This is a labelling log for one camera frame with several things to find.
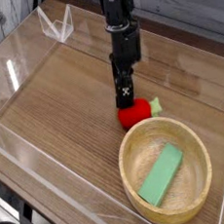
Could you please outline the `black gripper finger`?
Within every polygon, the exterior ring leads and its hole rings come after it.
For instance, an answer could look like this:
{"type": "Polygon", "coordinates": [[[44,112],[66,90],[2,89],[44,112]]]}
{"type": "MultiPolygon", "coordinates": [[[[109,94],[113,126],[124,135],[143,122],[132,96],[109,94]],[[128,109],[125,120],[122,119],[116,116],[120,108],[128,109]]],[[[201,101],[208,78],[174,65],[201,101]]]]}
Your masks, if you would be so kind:
{"type": "Polygon", "coordinates": [[[134,87],[132,77],[130,75],[125,75],[124,77],[117,76],[114,80],[116,89],[116,106],[121,109],[133,106],[134,87]]]}
{"type": "Polygon", "coordinates": [[[116,67],[116,63],[115,63],[113,54],[109,55],[109,60],[111,61],[111,68],[113,70],[113,80],[114,80],[114,83],[116,83],[119,73],[118,73],[118,70],[117,70],[117,67],[116,67]]]}

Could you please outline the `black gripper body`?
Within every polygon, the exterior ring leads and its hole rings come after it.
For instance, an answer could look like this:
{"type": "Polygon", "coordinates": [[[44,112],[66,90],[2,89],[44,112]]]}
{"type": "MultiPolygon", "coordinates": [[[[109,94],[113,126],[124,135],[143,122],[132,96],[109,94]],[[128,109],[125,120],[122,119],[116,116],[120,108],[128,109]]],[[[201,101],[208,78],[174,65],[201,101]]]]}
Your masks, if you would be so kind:
{"type": "Polygon", "coordinates": [[[139,22],[131,20],[126,26],[107,25],[105,30],[111,34],[118,76],[132,74],[131,67],[141,58],[139,22]]]}

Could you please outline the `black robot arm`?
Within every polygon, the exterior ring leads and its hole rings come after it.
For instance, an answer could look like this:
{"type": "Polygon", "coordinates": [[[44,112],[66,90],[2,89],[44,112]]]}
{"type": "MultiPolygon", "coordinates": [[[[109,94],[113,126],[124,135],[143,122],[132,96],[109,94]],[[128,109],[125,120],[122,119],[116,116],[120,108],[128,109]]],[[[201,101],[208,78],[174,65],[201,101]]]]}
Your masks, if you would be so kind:
{"type": "Polygon", "coordinates": [[[109,56],[116,89],[116,106],[133,106],[133,65],[140,61],[139,22],[132,15],[133,0],[99,0],[105,16],[105,30],[111,34],[112,52],[109,56]]]}

